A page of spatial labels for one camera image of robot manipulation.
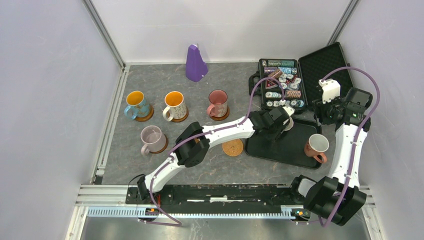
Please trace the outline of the floral mug yellow inside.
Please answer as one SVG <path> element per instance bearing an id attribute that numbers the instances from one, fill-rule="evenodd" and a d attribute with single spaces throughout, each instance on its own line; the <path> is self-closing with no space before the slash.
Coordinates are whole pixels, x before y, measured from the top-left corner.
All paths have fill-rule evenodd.
<path id="1" fill-rule="evenodd" d="M 162 116 L 167 122 L 171 122 L 173 118 L 181 119 L 188 110 L 184 102 L 184 96 L 179 91 L 169 92 L 165 96 L 164 102 L 166 107 L 162 112 Z"/>

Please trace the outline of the blue butterfly mug yellow inside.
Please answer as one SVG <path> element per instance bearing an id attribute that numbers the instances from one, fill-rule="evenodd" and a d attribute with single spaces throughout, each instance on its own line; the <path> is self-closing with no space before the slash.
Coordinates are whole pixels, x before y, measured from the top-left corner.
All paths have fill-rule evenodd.
<path id="1" fill-rule="evenodd" d="M 150 111 L 150 104 L 144 93 L 139 90 L 132 91 L 127 95 L 126 104 L 124 115 L 131 120 L 135 120 L 136 117 L 145 117 Z"/>

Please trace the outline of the dark pink mug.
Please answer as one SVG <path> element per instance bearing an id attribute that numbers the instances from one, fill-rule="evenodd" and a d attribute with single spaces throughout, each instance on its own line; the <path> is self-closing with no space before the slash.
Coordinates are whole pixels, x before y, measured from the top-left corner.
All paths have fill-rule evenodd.
<path id="1" fill-rule="evenodd" d="M 213 90 L 209 96 L 209 106 L 206 110 L 206 113 L 211 118 L 221 118 L 224 117 L 228 112 L 228 95 L 224 90 L 216 89 Z"/>

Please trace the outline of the pink dotted white mug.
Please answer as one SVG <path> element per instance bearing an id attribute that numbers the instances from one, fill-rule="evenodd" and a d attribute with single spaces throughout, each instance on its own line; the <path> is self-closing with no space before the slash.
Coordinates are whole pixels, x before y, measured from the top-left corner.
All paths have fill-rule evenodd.
<path id="1" fill-rule="evenodd" d="M 306 156 L 314 158 L 321 164 L 325 164 L 328 160 L 325 152 L 328 149 L 328 139 L 324 135 L 316 133 L 308 138 L 303 150 Z"/>

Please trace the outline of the cream mug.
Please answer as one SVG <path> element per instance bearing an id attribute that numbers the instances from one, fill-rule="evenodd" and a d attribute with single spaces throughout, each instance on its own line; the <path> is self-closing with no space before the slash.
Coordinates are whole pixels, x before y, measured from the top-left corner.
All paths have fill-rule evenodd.
<path id="1" fill-rule="evenodd" d="M 289 131 L 293 126 L 294 126 L 294 120 L 290 117 L 283 131 L 284 132 Z"/>

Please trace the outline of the woven round coaster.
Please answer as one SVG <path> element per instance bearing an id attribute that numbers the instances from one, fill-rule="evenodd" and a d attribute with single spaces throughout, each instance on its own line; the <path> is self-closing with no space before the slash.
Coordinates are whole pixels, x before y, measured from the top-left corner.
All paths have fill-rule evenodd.
<path id="1" fill-rule="evenodd" d="M 236 157 L 244 150 L 244 144 L 240 139 L 224 142 L 221 147 L 223 152 L 230 157 Z"/>

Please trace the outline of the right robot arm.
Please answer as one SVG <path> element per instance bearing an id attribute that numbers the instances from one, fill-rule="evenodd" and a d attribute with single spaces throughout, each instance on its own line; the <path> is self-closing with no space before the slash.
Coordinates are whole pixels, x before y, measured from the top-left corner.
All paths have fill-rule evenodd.
<path id="1" fill-rule="evenodd" d="M 289 189 L 289 199 L 316 214 L 325 226 L 332 222 L 344 226 L 365 204 L 367 195 L 360 191 L 359 163 L 362 145 L 371 126 L 365 111 L 371 105 L 371 93 L 350 88 L 345 97 L 312 102 L 315 120 L 335 125 L 335 151 L 328 176 L 319 181 L 298 177 L 298 185 Z"/>

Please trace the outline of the light lilac mug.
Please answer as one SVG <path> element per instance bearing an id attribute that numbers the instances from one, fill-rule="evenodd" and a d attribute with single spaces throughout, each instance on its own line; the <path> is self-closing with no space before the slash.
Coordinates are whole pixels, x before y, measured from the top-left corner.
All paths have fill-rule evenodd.
<path id="1" fill-rule="evenodd" d="M 143 156 L 162 149 L 166 143 L 165 134 L 155 125 L 145 127 L 140 133 L 143 146 L 140 150 Z"/>

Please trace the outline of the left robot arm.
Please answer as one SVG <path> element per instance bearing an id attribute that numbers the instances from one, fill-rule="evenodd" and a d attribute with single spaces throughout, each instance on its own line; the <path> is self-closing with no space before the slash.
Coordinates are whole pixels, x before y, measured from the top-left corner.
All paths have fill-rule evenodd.
<path id="1" fill-rule="evenodd" d="M 201 126 L 197 121 L 191 123 L 177 138 L 164 162 L 152 173 L 140 176 L 137 196 L 145 204 L 153 203 L 157 193 L 169 180 L 183 169 L 199 165 L 211 148 L 273 130 L 282 131 L 294 113 L 292 107 L 278 106 L 271 110 L 251 111 L 237 120 L 218 125 Z"/>

